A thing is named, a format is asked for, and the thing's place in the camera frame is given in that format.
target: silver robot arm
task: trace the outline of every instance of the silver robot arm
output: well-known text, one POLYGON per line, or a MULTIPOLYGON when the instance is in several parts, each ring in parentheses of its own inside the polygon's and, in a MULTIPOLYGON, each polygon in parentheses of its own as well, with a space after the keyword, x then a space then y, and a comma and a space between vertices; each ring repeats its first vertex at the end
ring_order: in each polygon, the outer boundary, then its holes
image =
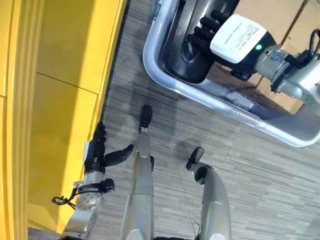
POLYGON ((106 167, 125 161, 131 154, 134 146, 111 152, 105 155, 106 131, 102 122, 99 122, 93 139, 84 146, 84 181, 73 184, 69 198, 54 197, 52 202, 57 205, 68 204, 74 213, 66 224, 60 240, 88 240, 95 227, 98 214, 104 205, 104 195, 115 189, 114 181, 104 180, 106 167), (78 195, 76 204, 71 200, 78 195))
POLYGON ((276 44, 259 56, 255 69, 271 81, 273 92, 303 101, 320 116, 320 60, 318 54, 308 60, 309 51, 293 57, 276 44))
POLYGON ((266 29, 241 15, 226 16, 213 10, 200 24, 187 40, 208 61, 229 67, 242 81, 259 73, 271 81, 273 92, 305 102, 320 116, 320 40, 314 50, 319 29, 312 32, 309 49, 292 56, 266 29))

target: cardboard box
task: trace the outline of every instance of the cardboard box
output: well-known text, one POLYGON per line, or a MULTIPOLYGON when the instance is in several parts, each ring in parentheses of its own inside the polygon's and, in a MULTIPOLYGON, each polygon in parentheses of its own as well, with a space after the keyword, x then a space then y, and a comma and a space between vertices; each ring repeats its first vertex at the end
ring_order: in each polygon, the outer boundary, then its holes
MULTIPOLYGON (((310 35, 314 29, 320 27, 320 4, 316 0, 305 1, 305 3, 292 29, 282 41, 283 48, 292 55, 309 49, 310 35)), ((256 87, 241 88, 237 91, 255 103, 276 112, 294 115, 303 105, 302 101, 282 92, 271 92, 271 83, 265 77, 256 87)))
MULTIPOLYGON (((304 0, 240 0, 234 13, 251 19, 271 33, 277 43, 281 43, 291 23, 297 15, 304 0)), ((262 76, 258 73, 251 76, 248 81, 241 81, 231 74, 227 78, 218 78, 221 72, 215 73, 218 64, 213 64, 207 79, 226 88, 251 88, 255 87, 262 76)))

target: yellow door frame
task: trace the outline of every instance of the yellow door frame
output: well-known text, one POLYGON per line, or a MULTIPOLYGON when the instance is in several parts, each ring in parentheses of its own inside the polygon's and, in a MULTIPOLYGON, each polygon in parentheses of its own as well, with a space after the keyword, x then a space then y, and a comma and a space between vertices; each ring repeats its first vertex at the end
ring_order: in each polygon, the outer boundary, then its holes
POLYGON ((7 52, 0 55, 4 63, 0 79, 6 88, 0 119, 2 240, 28 239, 29 144, 43 6, 44 0, 0 3, 0 15, 11 12, 7 21, 0 22, 1 29, 9 29, 7 35, 0 33, 1 39, 8 41, 7 52))

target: gray carpet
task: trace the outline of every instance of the gray carpet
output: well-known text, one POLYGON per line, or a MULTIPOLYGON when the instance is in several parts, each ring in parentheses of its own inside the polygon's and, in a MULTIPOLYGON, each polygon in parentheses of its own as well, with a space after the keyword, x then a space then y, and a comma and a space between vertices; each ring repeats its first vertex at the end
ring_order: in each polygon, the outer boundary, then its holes
MULTIPOLYGON (((153 107, 154 235, 194 238, 192 223, 200 222, 202 187, 185 163, 202 146, 203 162, 217 168, 227 189, 233 240, 320 239, 319 143, 288 146, 153 82, 142 62, 151 6, 151 0, 128 1, 103 122, 107 151, 115 151, 137 138, 141 106, 153 107)), ((93 240, 120 238, 132 166, 131 158, 107 169, 116 191, 106 197, 93 240)), ((57 237, 29 229, 30 240, 57 237)))

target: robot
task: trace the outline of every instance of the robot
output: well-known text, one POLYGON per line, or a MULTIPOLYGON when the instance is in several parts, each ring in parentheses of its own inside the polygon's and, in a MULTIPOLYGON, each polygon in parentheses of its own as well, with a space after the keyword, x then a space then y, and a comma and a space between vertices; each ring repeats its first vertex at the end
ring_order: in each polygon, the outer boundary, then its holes
MULTIPOLYGON (((238 14, 230 17, 216 10, 204 16, 188 41, 210 61, 229 67, 232 74, 246 81, 260 73, 271 81, 274 92, 304 101, 320 116, 320 42, 314 49, 315 29, 310 46, 301 54, 292 56, 276 44, 273 37, 258 23, 238 14)), ((58 205, 68 204, 75 209, 61 235, 61 240, 87 240, 94 228, 98 213, 103 207, 103 195, 112 192, 115 184, 105 179, 105 168, 125 161, 134 149, 134 171, 121 228, 121 240, 152 240, 154 238, 154 208, 152 172, 155 159, 150 155, 149 124, 152 108, 143 106, 139 135, 133 145, 104 156, 105 127, 100 122, 92 141, 85 147, 84 181, 75 182, 70 198, 54 197, 58 205), (71 200, 78 195, 76 204, 71 200)), ((200 233, 197 240, 230 240, 230 206, 225 186, 218 173, 200 159, 204 153, 198 147, 192 153, 186 168, 195 181, 204 185, 200 233)))
MULTIPOLYGON (((87 240, 94 229, 97 216, 104 204, 105 194, 115 189, 114 181, 104 179, 105 168, 125 161, 134 149, 133 177, 121 228, 122 240, 154 239, 154 188, 152 172, 155 159, 150 155, 148 127, 152 108, 144 105, 141 110, 139 135, 136 148, 127 148, 104 156, 105 127, 99 122, 92 141, 85 147, 84 181, 75 182, 70 198, 54 197, 58 205, 68 204, 74 213, 65 226, 60 240, 87 240), (79 195, 76 204, 70 201, 79 195)), ((195 181, 204 185, 199 240, 230 240, 231 221, 227 191, 218 173, 211 166, 200 162, 204 153, 196 148, 186 164, 195 181)))

